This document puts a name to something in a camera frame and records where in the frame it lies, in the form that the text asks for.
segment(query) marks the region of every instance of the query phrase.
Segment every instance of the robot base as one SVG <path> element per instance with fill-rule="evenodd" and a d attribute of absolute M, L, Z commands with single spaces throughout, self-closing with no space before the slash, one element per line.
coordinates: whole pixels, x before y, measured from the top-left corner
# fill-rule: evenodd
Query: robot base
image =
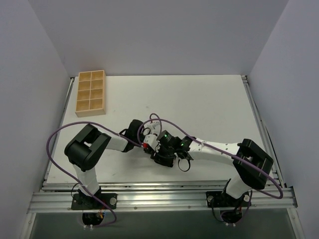
<path fill-rule="evenodd" d="M 236 208 L 247 207 L 248 202 L 243 200 L 245 195 L 249 195 L 248 192 L 243 194 L 239 199 L 234 199 L 228 196 L 224 191 L 211 191 L 206 192 L 206 201 L 209 208 Z"/>
<path fill-rule="evenodd" d="M 117 194 L 116 193 L 96 193 L 102 202 L 108 205 L 111 209 L 116 209 Z M 84 195 L 82 192 L 73 195 L 72 210 L 98 210 L 105 209 L 102 204 L 95 199 Z"/>

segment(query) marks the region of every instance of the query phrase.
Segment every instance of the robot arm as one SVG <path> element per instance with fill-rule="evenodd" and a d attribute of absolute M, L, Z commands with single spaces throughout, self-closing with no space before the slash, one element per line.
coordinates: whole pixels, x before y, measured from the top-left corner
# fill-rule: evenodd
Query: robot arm
<path fill-rule="evenodd" d="M 198 138 L 194 141 L 187 136 L 184 139 L 174 137 L 164 130 L 159 136 L 147 135 L 143 147 L 146 152 L 151 153 L 151 158 L 156 163 L 169 167 L 172 167 L 176 158 L 179 161 L 186 159 L 189 164 L 192 160 L 204 159 L 234 166 L 237 174 L 230 179 L 224 189 L 224 193 L 233 199 L 242 198 L 252 188 L 259 190 L 265 188 L 267 178 L 264 175 L 229 155 L 204 146 L 204 143 L 237 155 L 268 175 L 271 171 L 273 159 L 250 139 L 244 139 L 242 143 L 207 142 Z"/>
<path fill-rule="evenodd" d="M 137 131 L 143 122 L 133 120 L 124 136 L 131 141 L 137 142 Z M 118 135 L 108 135 L 98 131 L 91 124 L 87 124 L 65 147 L 64 154 L 72 163 L 77 178 L 82 182 L 89 192 L 96 194 L 100 192 L 97 182 L 95 165 L 98 163 L 105 149 L 128 152 L 133 149 L 134 144 Z M 80 187 L 80 191 L 89 197 L 89 194 Z"/>
<path fill-rule="evenodd" d="M 124 136 L 137 143 L 138 129 L 142 124 L 139 120 L 133 120 L 129 128 L 125 130 Z M 180 139 L 172 136 L 166 130 L 160 132 L 159 122 L 156 121 L 147 124 L 146 129 L 149 130 L 148 135 L 144 136 L 143 133 L 140 135 L 144 151 L 151 154 L 151 159 L 158 164 L 172 167 L 176 159 L 178 161 L 186 159 L 189 164 L 193 160 L 205 159 L 233 165 L 237 174 L 228 181 L 223 190 L 222 200 L 224 201 L 242 200 L 250 189 L 265 188 L 267 178 L 264 175 L 239 160 L 204 145 L 209 144 L 237 155 L 269 174 L 273 159 L 252 140 L 244 139 L 242 143 L 216 143 L 198 138 L 192 139 L 187 136 Z M 101 133 L 97 128 L 88 124 L 70 141 L 64 153 L 68 156 L 70 163 L 73 164 L 77 177 L 83 186 L 96 195 L 101 193 L 101 190 L 96 178 L 95 165 L 104 150 L 112 149 L 128 152 L 134 146 L 133 143 L 118 135 L 110 136 Z M 80 188 L 80 191 L 84 198 L 90 198 L 83 188 Z"/>

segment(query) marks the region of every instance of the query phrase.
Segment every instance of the white table surface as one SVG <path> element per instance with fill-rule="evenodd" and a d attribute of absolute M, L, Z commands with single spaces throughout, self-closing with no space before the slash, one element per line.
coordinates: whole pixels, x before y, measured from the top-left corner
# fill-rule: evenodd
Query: white table surface
<path fill-rule="evenodd" d="M 63 125 L 94 121 L 119 132 L 133 119 L 145 121 L 150 113 L 157 113 L 189 134 L 207 141 L 233 143 L 250 138 L 263 148 L 239 75 L 107 76 L 106 115 L 83 118 L 75 114 L 77 85 L 76 78 Z M 53 157 L 74 175 L 75 170 L 64 155 L 64 148 L 83 127 L 81 124 L 62 130 Z M 173 135 L 184 136 L 166 123 L 163 123 L 163 128 Z M 173 168 L 158 165 L 142 149 L 135 148 L 128 153 L 105 150 L 96 165 L 96 173 L 100 183 L 172 182 L 228 180 L 236 170 L 229 165 L 200 160 L 193 161 L 188 172 L 182 172 L 177 163 Z M 54 165 L 51 166 L 47 184 L 73 182 Z"/>

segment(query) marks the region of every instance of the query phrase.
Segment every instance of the metal frame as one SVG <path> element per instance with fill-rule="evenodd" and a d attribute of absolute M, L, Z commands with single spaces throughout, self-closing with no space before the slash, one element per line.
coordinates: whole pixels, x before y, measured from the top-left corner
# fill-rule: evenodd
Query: metal frame
<path fill-rule="evenodd" d="M 60 125 L 62 125 L 63 122 L 73 82 L 74 79 L 71 79 Z M 294 191 L 292 188 L 285 188 L 276 155 L 269 139 L 267 129 L 263 124 L 258 109 L 253 101 L 247 77 L 243 78 L 243 84 L 265 147 L 265 151 L 270 154 L 275 161 L 273 166 L 274 177 L 283 187 L 284 191 L 284 197 L 281 200 L 276 200 L 267 197 L 262 193 L 254 192 L 251 209 L 286 208 L 288 210 L 296 238 L 303 239 L 304 234 L 296 210 L 297 202 Z M 58 136 L 54 142 L 52 153 L 54 153 L 56 148 L 57 139 Z M 70 191 L 73 184 L 46 183 L 50 166 L 51 163 L 48 165 L 41 191 L 33 194 L 21 238 L 29 238 L 36 213 L 82 212 L 70 210 L 72 200 Z M 117 212 L 196 211 L 211 210 L 206 204 L 206 191 L 221 190 L 225 183 L 225 180 L 165 183 L 102 183 L 101 188 L 105 192 L 114 192 L 118 194 Z M 271 183 L 266 186 L 265 191 L 273 194 L 277 193 L 277 189 Z"/>
<path fill-rule="evenodd" d="M 283 178 L 281 171 L 280 171 L 278 159 L 276 157 L 276 154 L 275 154 L 273 145 L 271 143 L 266 126 L 263 123 L 261 116 L 259 114 L 259 111 L 257 109 L 257 106 L 253 100 L 247 77 L 245 79 L 243 79 L 243 83 L 244 83 L 244 86 L 246 89 L 246 93 L 247 93 L 251 108 L 253 110 L 253 114 L 255 116 L 255 120 L 256 120 L 258 129 L 259 129 L 259 132 L 260 132 L 260 135 L 261 135 L 264 147 L 265 147 L 265 151 L 274 159 L 275 165 L 273 166 L 273 170 L 276 170 L 278 179 L 280 181 L 280 185 L 282 187 L 284 187 L 285 186 L 284 178 Z M 288 212 L 288 215 L 289 215 L 289 218 L 290 218 L 290 221 L 291 221 L 296 238 L 297 239 L 305 239 L 304 230 L 303 230 L 303 227 L 302 227 L 301 222 L 299 220 L 296 207 L 295 208 L 287 208 L 287 212 Z"/>

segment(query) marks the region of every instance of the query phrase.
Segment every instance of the cable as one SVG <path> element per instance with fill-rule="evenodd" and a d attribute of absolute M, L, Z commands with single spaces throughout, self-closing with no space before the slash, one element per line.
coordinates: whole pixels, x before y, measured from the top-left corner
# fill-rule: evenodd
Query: cable
<path fill-rule="evenodd" d="M 151 113 L 150 114 L 150 119 L 152 120 L 152 116 L 155 116 L 155 117 L 157 117 L 158 119 L 160 119 L 160 117 L 158 116 L 158 114 L 155 114 L 155 113 Z M 160 126 L 160 128 L 159 128 L 159 133 L 161 133 L 161 131 L 162 131 L 162 129 L 163 129 L 163 127 L 162 127 L 162 123 L 161 123 L 161 121 L 159 121 L 159 126 Z"/>
<path fill-rule="evenodd" d="M 148 122 L 151 122 L 152 120 L 153 120 L 153 119 L 148 119 L 147 121 L 145 121 L 145 122 L 140 126 L 140 128 L 139 128 L 139 130 L 138 130 L 138 135 L 137 135 L 137 137 L 138 137 L 138 142 L 139 142 L 140 145 L 142 144 L 141 139 L 140 139 L 141 129 L 142 129 L 142 127 L 143 127 L 145 124 L 147 124 Z M 177 129 L 179 129 L 179 131 L 181 131 L 183 134 L 185 134 L 187 137 L 189 137 L 191 140 L 195 141 L 196 143 L 199 143 L 199 144 L 202 144 L 202 143 L 203 143 L 203 142 L 198 141 L 198 140 L 195 139 L 194 137 L 190 136 L 188 133 L 186 133 L 183 129 L 181 129 L 178 125 L 174 124 L 173 122 L 170 122 L 170 121 L 165 120 L 165 119 L 160 119 L 160 118 L 158 118 L 158 119 L 156 119 L 156 120 L 158 120 L 158 121 L 163 121 L 163 122 L 166 122 L 166 123 L 169 123 L 169 124 L 175 126 Z M 234 154 L 231 154 L 231 153 L 229 153 L 229 152 L 227 152 L 227 151 L 224 151 L 224 150 L 222 150 L 222 149 L 216 148 L 216 147 L 214 147 L 214 146 L 212 146 L 212 145 L 210 145 L 210 144 L 203 143 L 203 145 L 205 145 L 206 147 L 212 148 L 212 149 L 214 149 L 214 150 L 216 150 L 216 151 L 218 151 L 218 152 L 224 153 L 224 154 L 226 154 L 226 155 L 228 155 L 228 156 L 230 156 L 230 157 L 232 157 L 232 158 L 234 158 L 234 159 L 236 159 L 236 160 L 239 160 L 239 161 L 242 162 L 243 164 L 246 164 L 247 166 L 253 168 L 253 169 L 256 170 L 256 171 L 258 171 L 259 173 L 261 173 L 262 175 L 264 175 L 265 177 L 267 177 L 267 179 L 269 179 L 269 180 L 276 186 L 276 188 L 278 189 L 280 195 L 279 195 L 279 196 L 276 196 L 276 195 L 270 194 L 270 193 L 268 193 L 268 192 L 264 192 L 264 191 L 262 191 L 262 190 L 257 190 L 258 192 L 263 193 L 263 194 L 265 194 L 265 195 L 267 195 L 267 196 L 270 196 L 270 197 L 272 197 L 272 198 L 276 198 L 276 199 L 282 199 L 282 198 L 283 198 L 284 192 L 283 192 L 283 190 L 281 189 L 280 185 L 279 185 L 272 177 L 270 177 L 267 173 L 265 173 L 265 172 L 264 172 L 263 170 L 261 170 L 260 168 L 256 167 L 256 166 L 253 165 L 252 163 L 250 163 L 250 162 L 248 162 L 248 161 L 246 161 L 246 160 L 244 160 L 244 159 L 238 157 L 237 155 L 234 155 Z"/>
<path fill-rule="evenodd" d="M 104 214 L 105 214 L 105 211 L 102 213 L 102 210 L 104 210 L 105 208 L 104 208 L 104 206 L 99 210 L 99 212 L 98 212 L 98 214 L 99 214 L 99 216 L 103 219 L 104 218 Z"/>
<path fill-rule="evenodd" d="M 213 216 L 215 217 L 215 219 L 216 219 L 217 221 L 221 222 L 221 223 L 225 222 L 224 220 L 219 220 L 219 219 L 216 217 L 215 211 L 214 211 L 214 208 L 213 208 L 213 201 L 211 202 L 211 204 L 212 204 L 211 209 L 212 209 L 212 211 L 213 211 Z"/>
<path fill-rule="evenodd" d="M 144 134 L 145 130 L 147 130 L 147 129 L 149 130 L 149 132 L 147 134 Z M 146 135 L 148 135 L 150 133 L 151 133 L 151 129 L 149 127 L 144 128 L 143 131 L 142 131 L 142 135 L 144 135 L 144 136 L 146 136 Z"/>
<path fill-rule="evenodd" d="M 180 171 L 182 171 L 182 172 L 188 172 L 189 170 L 190 170 L 190 160 L 187 160 L 188 161 L 188 168 L 186 169 L 186 170 L 182 170 L 181 168 L 180 168 L 180 166 L 179 166 L 179 163 L 181 162 L 181 160 L 180 159 L 178 159 L 178 162 L 177 162 L 177 165 L 178 165 L 178 168 L 180 169 Z"/>
<path fill-rule="evenodd" d="M 126 139 L 127 141 L 131 142 L 132 144 L 134 144 L 135 146 L 137 147 L 140 147 L 140 145 L 138 145 L 137 143 L 135 143 L 134 141 L 130 140 L 129 138 L 126 138 L 124 137 L 123 135 L 120 135 L 118 133 L 115 133 L 114 131 L 104 127 L 103 125 L 99 124 L 99 123 L 95 123 L 95 122 L 91 122 L 91 121 L 80 121 L 80 122 L 73 122 L 73 123 L 68 123 L 60 128 L 58 128 L 55 132 L 53 132 L 47 142 L 46 142 L 46 154 L 48 155 L 48 158 L 49 160 L 53 163 L 53 165 L 55 167 L 57 167 L 58 169 L 60 169 L 63 173 L 65 173 L 66 175 L 70 176 L 71 178 L 73 178 L 77 183 L 79 183 L 81 185 L 81 187 L 83 188 L 83 190 L 85 192 L 87 192 L 92 198 L 94 198 L 96 201 L 98 201 L 100 204 L 102 204 L 106 209 L 108 209 L 114 216 L 114 220 L 113 221 L 110 221 L 110 222 L 107 222 L 105 224 L 103 224 L 103 226 L 107 226 L 107 225 L 110 225 L 110 224 L 113 224 L 114 222 L 116 222 L 117 220 L 117 216 L 115 214 L 115 212 L 107 205 L 105 204 L 104 202 L 102 202 L 99 198 L 97 198 L 96 196 L 94 196 L 85 186 L 83 186 L 82 182 L 77 179 L 75 176 L 73 176 L 71 173 L 69 173 L 68 171 L 64 170 L 62 167 L 60 167 L 55 161 L 54 159 L 52 158 L 51 156 L 51 153 L 50 153 L 50 142 L 51 142 L 51 139 L 53 138 L 53 136 L 55 136 L 59 131 L 61 131 L 62 129 L 64 128 L 67 128 L 67 127 L 70 127 L 72 125 L 76 125 L 76 124 L 93 124 L 93 125 L 96 125 L 96 126 L 99 126 L 101 128 L 103 128 L 104 130 L 108 131 L 108 132 L 111 132 L 112 134 L 115 134 L 119 137 L 122 137 L 124 139 Z"/>
<path fill-rule="evenodd" d="M 119 134 L 123 135 L 123 133 L 126 132 L 127 130 L 128 130 L 128 129 L 125 128 L 125 129 L 121 130 L 121 131 L 119 132 Z"/>
<path fill-rule="evenodd" d="M 73 192 L 75 186 L 78 185 L 78 184 L 79 184 L 79 183 L 74 184 L 73 187 L 72 187 L 72 189 L 71 189 L 71 197 L 72 197 L 72 199 L 74 199 L 74 197 L 73 197 L 73 195 L 72 195 L 72 192 Z"/>

